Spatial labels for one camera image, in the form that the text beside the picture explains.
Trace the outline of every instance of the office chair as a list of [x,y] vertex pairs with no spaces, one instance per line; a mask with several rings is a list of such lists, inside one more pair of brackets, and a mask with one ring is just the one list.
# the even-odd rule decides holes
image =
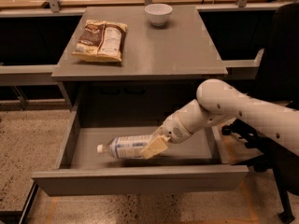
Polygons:
[[[269,42],[249,95],[269,102],[290,101],[288,107],[299,109],[299,3],[278,8],[270,29]],[[279,217],[285,224],[293,222],[288,192],[299,195],[299,156],[239,119],[224,126],[222,133],[237,133],[247,141],[247,148],[257,148],[263,153],[238,164],[253,166],[256,172],[273,170],[284,209]]]

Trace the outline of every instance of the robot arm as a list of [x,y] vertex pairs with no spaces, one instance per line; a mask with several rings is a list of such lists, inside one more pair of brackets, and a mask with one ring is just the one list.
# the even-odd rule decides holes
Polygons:
[[289,151],[299,153],[299,111],[254,99],[229,84],[209,79],[197,89],[196,100],[170,115],[157,134],[181,143],[198,130],[238,118]]

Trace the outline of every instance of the white bowl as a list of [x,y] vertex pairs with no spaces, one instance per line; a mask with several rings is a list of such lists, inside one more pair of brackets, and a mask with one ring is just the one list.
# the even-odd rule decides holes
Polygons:
[[150,4],[145,7],[145,11],[152,25],[163,26],[172,13],[172,7],[167,4]]

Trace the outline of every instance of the water bottle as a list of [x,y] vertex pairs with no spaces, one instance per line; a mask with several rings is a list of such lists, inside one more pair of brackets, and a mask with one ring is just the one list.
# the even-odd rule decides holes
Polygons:
[[115,159],[143,159],[140,151],[154,137],[155,134],[116,137],[106,144],[99,145],[97,152]]

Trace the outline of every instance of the brown package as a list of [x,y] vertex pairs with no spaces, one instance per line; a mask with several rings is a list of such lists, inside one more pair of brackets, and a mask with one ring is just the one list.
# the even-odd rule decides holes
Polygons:
[[121,62],[127,25],[110,21],[86,21],[72,53],[85,62]]

